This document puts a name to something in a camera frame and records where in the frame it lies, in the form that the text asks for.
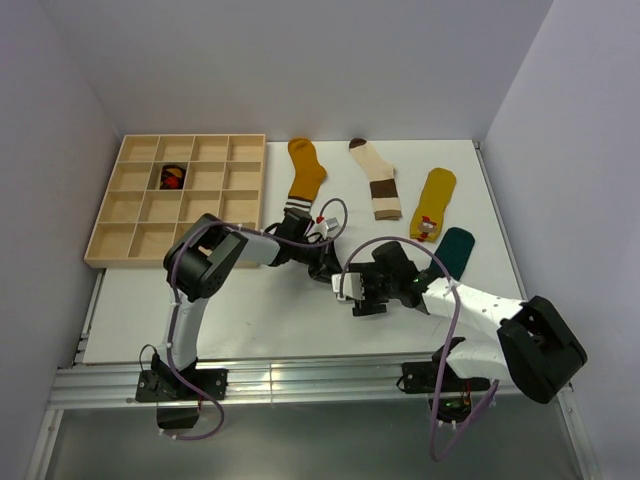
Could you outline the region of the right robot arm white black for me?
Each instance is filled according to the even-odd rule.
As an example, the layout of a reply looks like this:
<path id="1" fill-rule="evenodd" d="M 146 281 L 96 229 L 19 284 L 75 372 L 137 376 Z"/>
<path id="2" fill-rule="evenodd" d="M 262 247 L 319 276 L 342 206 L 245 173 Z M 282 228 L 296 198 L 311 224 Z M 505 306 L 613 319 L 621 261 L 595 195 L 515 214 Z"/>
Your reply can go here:
<path id="1" fill-rule="evenodd" d="M 406 393 L 487 391 L 510 382 L 529 399 L 549 403 L 588 361 L 556 307 L 546 298 L 494 295 L 460 281 L 465 261 L 441 250 L 420 270 L 404 240 L 382 237 L 367 263 L 348 262 L 333 275 L 340 300 L 356 316 L 385 312 L 390 300 L 449 322 L 430 360 L 403 370 Z"/>

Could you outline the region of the yellow sock bear motif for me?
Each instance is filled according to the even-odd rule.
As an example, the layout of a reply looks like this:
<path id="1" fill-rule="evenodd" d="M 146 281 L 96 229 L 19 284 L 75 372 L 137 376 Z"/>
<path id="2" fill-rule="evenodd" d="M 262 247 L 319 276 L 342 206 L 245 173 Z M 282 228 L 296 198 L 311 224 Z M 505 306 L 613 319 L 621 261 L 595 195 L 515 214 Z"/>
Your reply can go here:
<path id="1" fill-rule="evenodd" d="M 429 172 L 410 222 L 411 239 L 418 242 L 437 240 L 456 182 L 456 177 L 450 170 L 434 168 Z"/>

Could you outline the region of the black red yellow argyle sock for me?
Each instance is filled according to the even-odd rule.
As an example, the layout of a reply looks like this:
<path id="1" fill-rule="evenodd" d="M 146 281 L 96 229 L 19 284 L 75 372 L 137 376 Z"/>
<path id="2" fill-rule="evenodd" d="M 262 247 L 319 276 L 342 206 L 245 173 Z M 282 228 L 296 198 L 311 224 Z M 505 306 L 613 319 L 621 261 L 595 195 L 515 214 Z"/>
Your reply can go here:
<path id="1" fill-rule="evenodd" d="M 186 169 L 177 164 L 166 164 L 161 167 L 158 188 L 160 190 L 182 190 L 186 177 Z"/>

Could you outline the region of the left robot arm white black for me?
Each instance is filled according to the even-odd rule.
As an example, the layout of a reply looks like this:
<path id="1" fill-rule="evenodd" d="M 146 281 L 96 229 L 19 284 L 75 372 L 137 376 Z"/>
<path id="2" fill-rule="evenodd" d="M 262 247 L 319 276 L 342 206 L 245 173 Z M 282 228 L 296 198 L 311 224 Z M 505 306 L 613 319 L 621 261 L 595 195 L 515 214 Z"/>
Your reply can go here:
<path id="1" fill-rule="evenodd" d="M 165 255 L 171 313 L 163 344 L 152 361 L 159 388 L 183 399 L 195 386 L 197 339 L 209 299 L 238 263 L 279 267 L 290 261 L 308 268 L 311 279 L 329 284 L 341 271 L 333 245 L 341 232 L 335 218 L 287 209 L 281 222 L 265 231 L 226 223 L 204 214 Z"/>

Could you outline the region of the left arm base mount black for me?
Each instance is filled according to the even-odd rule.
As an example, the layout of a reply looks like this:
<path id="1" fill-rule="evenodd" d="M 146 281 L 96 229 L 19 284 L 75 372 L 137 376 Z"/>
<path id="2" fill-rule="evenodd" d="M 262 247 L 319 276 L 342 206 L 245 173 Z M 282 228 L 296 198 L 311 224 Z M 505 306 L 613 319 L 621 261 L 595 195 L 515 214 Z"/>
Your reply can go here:
<path id="1" fill-rule="evenodd" d="M 144 370 L 139 375 L 135 402 L 156 404 L 157 425 L 163 430 L 178 432 L 193 428 L 199 420 L 203 403 L 209 397 L 216 401 L 225 397 L 228 380 L 226 369 L 193 369 L 186 377 L 206 395 L 194 391 L 176 378 L 167 383 L 153 370 Z"/>

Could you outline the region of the dark green sock bear motif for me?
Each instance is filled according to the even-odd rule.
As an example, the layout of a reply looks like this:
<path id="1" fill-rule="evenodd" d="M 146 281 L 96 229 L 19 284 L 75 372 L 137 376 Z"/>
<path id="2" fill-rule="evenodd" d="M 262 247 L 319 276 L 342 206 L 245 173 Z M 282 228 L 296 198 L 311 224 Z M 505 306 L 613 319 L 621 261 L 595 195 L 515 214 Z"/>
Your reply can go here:
<path id="1" fill-rule="evenodd" d="M 475 238 L 469 231 L 451 227 L 445 232 L 434 255 L 454 280 L 460 280 L 474 246 Z"/>

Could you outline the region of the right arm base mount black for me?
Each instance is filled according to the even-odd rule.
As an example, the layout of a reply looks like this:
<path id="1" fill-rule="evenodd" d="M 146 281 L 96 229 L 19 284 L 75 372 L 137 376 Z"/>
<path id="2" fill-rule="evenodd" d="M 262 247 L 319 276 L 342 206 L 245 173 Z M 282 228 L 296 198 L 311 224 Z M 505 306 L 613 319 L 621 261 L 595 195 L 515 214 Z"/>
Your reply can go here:
<path id="1" fill-rule="evenodd" d="M 429 406 L 433 409 L 438 364 L 433 361 L 405 362 L 401 365 L 401 370 L 402 374 L 396 381 L 396 387 L 409 395 L 431 394 Z M 476 377 L 461 379 L 446 367 L 436 418 L 444 423 L 461 423 L 472 411 L 472 394 L 485 392 L 489 388 L 490 381 L 487 379 Z"/>

